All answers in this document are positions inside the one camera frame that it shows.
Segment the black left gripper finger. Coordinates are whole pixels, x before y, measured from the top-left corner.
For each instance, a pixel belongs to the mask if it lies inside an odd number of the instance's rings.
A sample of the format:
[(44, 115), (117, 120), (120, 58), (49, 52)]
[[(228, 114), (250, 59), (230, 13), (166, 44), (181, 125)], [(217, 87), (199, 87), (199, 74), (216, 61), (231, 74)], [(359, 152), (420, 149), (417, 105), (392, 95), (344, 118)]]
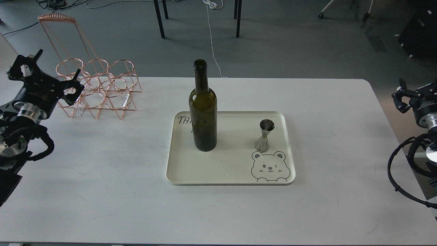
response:
[(58, 81), (56, 84), (56, 97), (64, 100), (67, 105), (72, 106), (81, 96), (84, 85), (79, 80), (81, 69), (78, 69), (72, 79)]
[[(12, 81), (26, 81), (26, 78), (30, 76), (37, 76), (38, 78), (42, 76), (42, 71), (37, 65), (37, 61), (42, 53), (43, 49), (39, 49), (39, 51), (33, 57), (17, 55), (13, 65), (6, 73), (8, 75), (8, 79)], [(27, 66), (31, 72), (31, 75), (25, 76), (22, 72), (22, 66)]]

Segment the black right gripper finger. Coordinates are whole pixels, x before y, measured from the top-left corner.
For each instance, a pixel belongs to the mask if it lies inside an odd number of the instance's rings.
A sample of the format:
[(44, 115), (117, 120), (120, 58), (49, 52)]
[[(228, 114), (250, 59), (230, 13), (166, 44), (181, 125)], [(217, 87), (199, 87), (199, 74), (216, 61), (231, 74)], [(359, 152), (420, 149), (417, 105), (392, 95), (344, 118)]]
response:
[(402, 98), (403, 97), (415, 97), (415, 91), (409, 90), (406, 87), (406, 82), (403, 79), (399, 79), (399, 88), (395, 93), (392, 94), (392, 100), (395, 104), (395, 107), (401, 113), (406, 113), (410, 108), (410, 104), (406, 104)]

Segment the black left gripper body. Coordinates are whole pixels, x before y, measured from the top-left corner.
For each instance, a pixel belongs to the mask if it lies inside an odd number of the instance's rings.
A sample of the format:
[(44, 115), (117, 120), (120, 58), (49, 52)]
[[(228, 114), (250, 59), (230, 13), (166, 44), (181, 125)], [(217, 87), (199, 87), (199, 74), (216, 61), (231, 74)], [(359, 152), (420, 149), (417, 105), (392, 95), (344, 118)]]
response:
[(39, 107), (45, 113), (52, 113), (56, 103), (64, 96), (64, 88), (61, 81), (51, 76), (28, 76), (25, 78), (23, 87), (13, 100), (16, 110), (25, 103)]

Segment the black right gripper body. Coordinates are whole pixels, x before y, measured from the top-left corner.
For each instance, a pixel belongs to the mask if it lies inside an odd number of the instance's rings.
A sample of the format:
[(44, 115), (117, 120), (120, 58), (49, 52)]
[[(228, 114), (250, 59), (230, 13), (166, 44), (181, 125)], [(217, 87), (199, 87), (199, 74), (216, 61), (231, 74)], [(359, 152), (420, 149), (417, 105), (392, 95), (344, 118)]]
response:
[(416, 97), (412, 98), (412, 109), (415, 118), (423, 118), (437, 112), (437, 84), (428, 84), (416, 89)]

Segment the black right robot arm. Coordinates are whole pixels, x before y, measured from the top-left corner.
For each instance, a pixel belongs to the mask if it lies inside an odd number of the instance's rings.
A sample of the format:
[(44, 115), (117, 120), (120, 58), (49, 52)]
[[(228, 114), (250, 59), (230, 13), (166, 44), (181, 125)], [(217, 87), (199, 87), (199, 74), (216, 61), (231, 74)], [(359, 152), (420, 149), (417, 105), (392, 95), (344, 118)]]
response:
[[(392, 94), (396, 109), (401, 113), (406, 113), (411, 108), (416, 124), (428, 131), (418, 137), (411, 137), (404, 141), (393, 151), (390, 159), (393, 159), (404, 145), (411, 144), (406, 156), (409, 166), (418, 174), (431, 179), (436, 178), (436, 82), (434, 81), (415, 90), (409, 90), (406, 87), (406, 82), (400, 78), (399, 85), (397, 91)], [(414, 162), (419, 147), (426, 150), (429, 171), (420, 168)]]

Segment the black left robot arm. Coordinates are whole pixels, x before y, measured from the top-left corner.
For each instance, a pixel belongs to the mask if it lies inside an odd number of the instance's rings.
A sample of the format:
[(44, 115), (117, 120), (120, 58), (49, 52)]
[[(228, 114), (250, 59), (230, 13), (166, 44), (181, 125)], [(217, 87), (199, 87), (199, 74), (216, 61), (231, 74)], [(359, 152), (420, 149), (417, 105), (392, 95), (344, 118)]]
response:
[(50, 118), (59, 100), (71, 106), (84, 89), (79, 80), (81, 69), (64, 81), (43, 72), (37, 65), (42, 53), (18, 55), (7, 72), (9, 80), (22, 81), (23, 86), (12, 101), (1, 106), (1, 205), (21, 181), (18, 172), (24, 164), (47, 157), (55, 148), (40, 122)]

